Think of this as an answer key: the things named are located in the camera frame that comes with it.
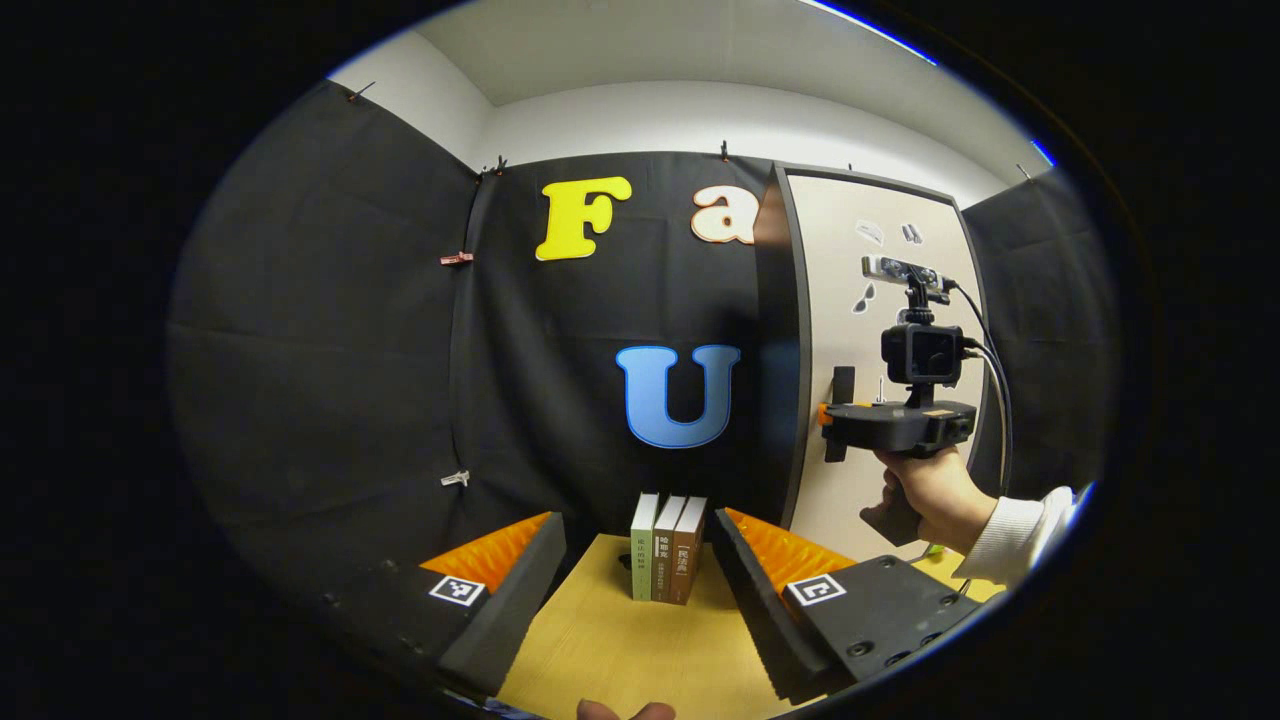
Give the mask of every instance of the black curtain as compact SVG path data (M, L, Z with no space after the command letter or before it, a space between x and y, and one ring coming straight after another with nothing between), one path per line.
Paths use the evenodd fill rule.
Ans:
M1010 495L1038 500L1059 486L1079 491L1101 475L1116 429L1121 278L1110 274L1106 238L1060 169L963 217L1012 396ZM989 393L988 407L996 407ZM975 466L998 464L998 424L984 424Z
M755 487L758 328L754 247L710 243L690 229L694 193L731 184L763 195L771 163L690 152L562 158L485 177L486 210L460 268L453 333L453 427L475 506L509 516L564 514L570 551L596 533L627 534L640 492L704 495L762 518L781 500ZM621 176L607 232L581 259L535 258L547 233L550 183ZM659 448L628 428L620 350L666 346L669 415L703 414L703 345L732 345L732 413L712 442ZM781 498L781 492L772 493Z
M168 324L192 479L243 557L308 603L499 527L439 483L458 470L458 278L439 258L462 247L475 173L349 95L315 86L227 173Z

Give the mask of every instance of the yellow wooden surface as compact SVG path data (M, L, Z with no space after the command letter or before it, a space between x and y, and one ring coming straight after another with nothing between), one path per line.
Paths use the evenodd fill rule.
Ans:
M778 700L710 544L689 605L631 600L618 556L625 537L598 536L529 626L498 700L572 719L580 698L622 717L667 702L681 720L755 720L796 706Z

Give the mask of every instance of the hand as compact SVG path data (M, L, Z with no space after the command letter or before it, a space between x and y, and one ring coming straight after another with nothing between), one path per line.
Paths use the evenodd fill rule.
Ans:
M618 714L590 700L577 703L577 720L621 720ZM650 702L640 708L631 720L676 720L676 708L666 702Z
M920 514L920 539L968 555L995 512L996 498L973 484L960 451L947 447L927 460L874 452L887 466L884 500L901 483L906 500Z

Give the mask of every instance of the white clip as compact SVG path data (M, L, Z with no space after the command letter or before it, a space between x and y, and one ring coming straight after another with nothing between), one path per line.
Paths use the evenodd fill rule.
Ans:
M467 487L467 480L470 480L470 479L471 479L471 471L470 470L458 470L457 473L453 473L452 475L440 478L440 484L442 486L452 486L452 484L456 484L456 483L462 483L462 487Z

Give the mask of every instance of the ceiling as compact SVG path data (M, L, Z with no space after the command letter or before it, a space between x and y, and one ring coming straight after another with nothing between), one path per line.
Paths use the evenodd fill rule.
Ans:
M1010 184L1047 168L941 67L796 0L475 0L415 28L495 106L595 85L717 81L822 97L911 128Z

